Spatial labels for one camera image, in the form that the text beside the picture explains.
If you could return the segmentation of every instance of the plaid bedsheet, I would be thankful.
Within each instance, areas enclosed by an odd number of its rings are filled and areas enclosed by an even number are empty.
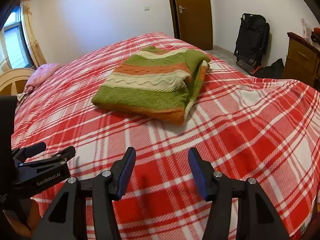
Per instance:
[[[73,145],[73,176],[87,179],[111,167],[126,148],[137,151],[127,194],[114,208],[123,239],[201,239],[211,203],[199,197],[187,152],[227,176],[255,177],[290,235],[305,222],[319,184],[320,93],[294,80],[244,76],[212,58],[196,105],[181,127],[143,116],[107,112],[91,98],[112,70],[139,49],[194,48],[152,33],[98,49],[66,65],[18,111],[12,147],[44,141],[44,159]],[[62,183],[35,196],[43,213]],[[92,201],[87,228],[94,239]],[[236,202],[229,238],[236,233]]]

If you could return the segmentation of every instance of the door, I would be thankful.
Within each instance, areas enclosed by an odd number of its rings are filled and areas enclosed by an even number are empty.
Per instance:
[[[180,39],[200,49],[213,48],[210,0],[175,0]]]

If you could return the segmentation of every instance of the metal screw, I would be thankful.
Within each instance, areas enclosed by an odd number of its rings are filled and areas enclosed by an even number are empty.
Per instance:
[[[70,184],[74,184],[76,181],[77,181],[77,179],[75,177],[71,177],[71,178],[68,179],[68,182]]]
[[[215,171],[215,172],[213,173],[213,175],[214,175],[216,178],[221,178],[223,174],[222,174],[221,171]]]
[[[254,179],[254,178],[249,178],[249,179],[248,179],[248,182],[249,182],[250,184],[256,184],[256,183],[257,183],[256,179]]]
[[[111,171],[104,171],[103,173],[102,173],[102,176],[103,177],[109,177],[111,175]]]

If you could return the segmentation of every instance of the curtain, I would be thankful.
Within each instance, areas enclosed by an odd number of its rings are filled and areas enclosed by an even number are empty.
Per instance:
[[[21,14],[23,33],[26,39],[29,53],[32,57],[34,64],[38,68],[39,66],[46,64],[47,62],[44,59],[39,43],[36,40],[31,27],[32,12],[30,11],[30,0],[21,0],[20,14]]]
[[[4,40],[4,29],[0,31],[0,75],[11,69],[7,48]]]

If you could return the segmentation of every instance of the window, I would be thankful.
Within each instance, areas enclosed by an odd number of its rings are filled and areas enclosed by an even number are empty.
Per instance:
[[[4,39],[12,68],[31,68],[34,65],[23,35],[20,7],[16,7],[5,22]]]

